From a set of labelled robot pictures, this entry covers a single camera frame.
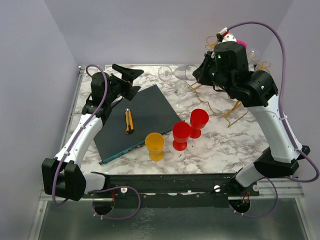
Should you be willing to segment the clear wine glass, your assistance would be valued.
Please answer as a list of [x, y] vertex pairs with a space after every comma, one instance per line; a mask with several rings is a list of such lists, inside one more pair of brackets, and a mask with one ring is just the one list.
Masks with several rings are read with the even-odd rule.
[[186, 80], [178, 79], [175, 83], [174, 94], [178, 97], [178, 101], [175, 104], [175, 107], [180, 109], [183, 107], [181, 104], [181, 99], [187, 94], [188, 83]]
[[250, 59], [250, 60], [254, 60], [254, 61], [257, 61], [261, 58], [261, 53], [254, 49], [254, 48], [248, 48], [247, 49], [247, 57]]
[[158, 69], [157, 75], [162, 81], [169, 81], [172, 79], [172, 77], [175, 77], [178, 80], [191, 81], [195, 80], [193, 72], [197, 68], [198, 67], [193, 64], [180, 65], [175, 69], [169, 65], [163, 65]]

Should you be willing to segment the gold wire glass rack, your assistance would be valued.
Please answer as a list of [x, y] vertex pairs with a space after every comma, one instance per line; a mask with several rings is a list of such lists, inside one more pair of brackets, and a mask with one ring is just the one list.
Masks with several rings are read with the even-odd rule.
[[[213, 50], [213, 48], [219, 43], [217, 42], [217, 38], [215, 35], [211, 35], [211, 36], [208, 36], [206, 38], [206, 45], [205, 47], [208, 49], [208, 50]], [[263, 71], [266, 71], [268, 73], [271, 73], [270, 71], [270, 67], [271, 67], [271, 63], [270, 62], [267, 62], [267, 61], [263, 61], [263, 62], [259, 62], [259, 60], [251, 60], [253, 62], [253, 65], [252, 65], [252, 69], [254, 69], [255, 71], [258, 71], [258, 70], [263, 70]], [[197, 92], [197, 89], [199, 89], [202, 85], [201, 84], [198, 84], [197, 86], [195, 86], [197, 82], [194, 82], [192, 83], [191, 85], [189, 84], [188, 85], [188, 88], [190, 90], [192, 90], [196, 97], [198, 98], [198, 100], [201, 102], [201, 103], [204, 103], [204, 104], [207, 104], [208, 108], [210, 109], [210, 111], [216, 115], [216, 116], [221, 116], [223, 119], [225, 119], [227, 122], [228, 122], [228, 126], [227, 128], [231, 127], [232, 125], [234, 125], [236, 122], [238, 122], [240, 119], [242, 119], [249, 111], [247, 110], [244, 114], [242, 114], [240, 117], [238, 117], [236, 120], [234, 121], [230, 121], [228, 119], [228, 117], [233, 114], [236, 110], [238, 110], [239, 108], [241, 108], [243, 106], [243, 104], [240, 102], [240, 101], [236, 101], [236, 100], [232, 100], [230, 97], [228, 97], [233, 103], [233, 107], [231, 109], [229, 109], [227, 112], [221, 112], [221, 111], [217, 111], [217, 110], [214, 110], [210, 103], [208, 101], [204, 101], [200, 98], [198, 92]]]

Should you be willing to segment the magenta plastic wine glass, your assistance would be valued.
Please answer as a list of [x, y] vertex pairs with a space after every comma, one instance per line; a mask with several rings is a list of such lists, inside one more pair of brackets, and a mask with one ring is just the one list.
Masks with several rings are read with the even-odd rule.
[[245, 47], [245, 49], [248, 48], [248, 45], [242, 40], [237, 40], [237, 43], [243, 45]]

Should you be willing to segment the red plastic wine glass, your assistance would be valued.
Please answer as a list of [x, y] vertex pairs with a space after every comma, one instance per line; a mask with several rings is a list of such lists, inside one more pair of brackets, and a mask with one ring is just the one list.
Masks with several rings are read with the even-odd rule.
[[184, 151], [188, 146], [188, 139], [191, 135], [191, 126], [184, 121], [177, 122], [172, 129], [172, 146], [177, 151]]

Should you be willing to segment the yellow plastic wine glass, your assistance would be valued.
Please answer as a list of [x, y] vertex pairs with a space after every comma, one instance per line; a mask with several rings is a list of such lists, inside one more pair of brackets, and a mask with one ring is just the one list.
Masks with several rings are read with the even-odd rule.
[[145, 138], [145, 145], [149, 152], [149, 158], [152, 161], [161, 161], [164, 157], [164, 137], [157, 132], [152, 132]]

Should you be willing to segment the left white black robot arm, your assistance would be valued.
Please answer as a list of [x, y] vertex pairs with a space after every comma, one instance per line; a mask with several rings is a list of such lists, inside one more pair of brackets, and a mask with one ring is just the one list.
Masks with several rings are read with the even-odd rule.
[[121, 74], [117, 77], [105, 73], [98, 65], [95, 68], [98, 72], [91, 75], [91, 93], [82, 108], [77, 127], [54, 158], [45, 158], [41, 165], [44, 191], [58, 206], [68, 200], [79, 201], [91, 192], [101, 198], [110, 194], [107, 177], [96, 172], [83, 174], [82, 161], [91, 142], [120, 102], [118, 98], [131, 101], [140, 89], [133, 82], [144, 73], [142, 69], [113, 64], [112, 69]]

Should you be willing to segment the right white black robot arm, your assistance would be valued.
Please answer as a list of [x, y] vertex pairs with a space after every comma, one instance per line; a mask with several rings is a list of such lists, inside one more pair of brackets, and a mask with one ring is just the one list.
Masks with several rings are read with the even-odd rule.
[[278, 88], [272, 76], [263, 70], [250, 71], [245, 46], [235, 41], [217, 44], [204, 55], [192, 74], [204, 86], [219, 87], [231, 99], [240, 101], [258, 122], [268, 148], [253, 163], [239, 170], [230, 183], [230, 191], [241, 196], [248, 186], [263, 177], [293, 175], [299, 160], [310, 153], [294, 136], [279, 108]]

